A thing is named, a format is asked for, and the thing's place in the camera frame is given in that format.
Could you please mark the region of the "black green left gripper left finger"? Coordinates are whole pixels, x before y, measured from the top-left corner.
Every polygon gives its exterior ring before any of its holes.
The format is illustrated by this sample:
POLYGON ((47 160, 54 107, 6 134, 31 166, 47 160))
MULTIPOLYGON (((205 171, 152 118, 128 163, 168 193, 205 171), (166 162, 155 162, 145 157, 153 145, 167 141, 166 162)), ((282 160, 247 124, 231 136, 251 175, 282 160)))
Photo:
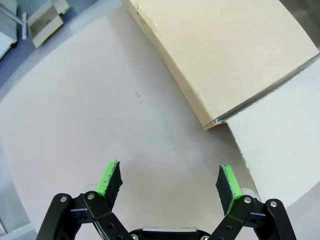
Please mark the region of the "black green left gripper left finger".
POLYGON ((87 191, 73 198, 56 194, 46 212, 36 240, 75 240, 84 224, 93 224, 102 240, 133 240, 112 212, 121 179, 120 163, 107 165, 96 191, 87 191))

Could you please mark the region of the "small open cardboard box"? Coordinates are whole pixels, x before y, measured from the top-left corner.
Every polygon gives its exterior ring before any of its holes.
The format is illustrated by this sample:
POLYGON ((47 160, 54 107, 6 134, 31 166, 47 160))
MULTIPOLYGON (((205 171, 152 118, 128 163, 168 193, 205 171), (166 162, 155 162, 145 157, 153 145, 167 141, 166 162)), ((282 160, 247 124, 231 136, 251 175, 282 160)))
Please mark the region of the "small open cardboard box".
POLYGON ((48 0, 27 19, 29 35, 35 48, 40 47, 64 24, 63 15, 69 8, 67 0, 48 0))

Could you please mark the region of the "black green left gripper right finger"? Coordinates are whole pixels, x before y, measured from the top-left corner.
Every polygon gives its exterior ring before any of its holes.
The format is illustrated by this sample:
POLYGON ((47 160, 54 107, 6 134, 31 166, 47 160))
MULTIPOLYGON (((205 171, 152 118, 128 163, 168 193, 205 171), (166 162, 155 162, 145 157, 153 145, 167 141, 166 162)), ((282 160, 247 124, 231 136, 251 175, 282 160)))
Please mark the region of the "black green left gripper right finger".
POLYGON ((219 166, 215 186, 224 218, 209 240, 235 240, 243 227, 252 228, 258 240, 297 240, 284 204, 244 194, 230 165, 219 166))

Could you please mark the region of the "large brown cardboard box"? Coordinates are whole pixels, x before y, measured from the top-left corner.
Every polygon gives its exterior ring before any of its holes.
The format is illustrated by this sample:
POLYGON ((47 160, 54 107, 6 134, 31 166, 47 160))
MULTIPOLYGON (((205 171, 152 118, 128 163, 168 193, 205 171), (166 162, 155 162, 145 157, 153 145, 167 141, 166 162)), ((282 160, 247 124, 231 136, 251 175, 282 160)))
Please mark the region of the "large brown cardboard box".
POLYGON ((261 200, 320 182, 320 50, 280 0, 122 0, 201 123, 227 124, 261 200))

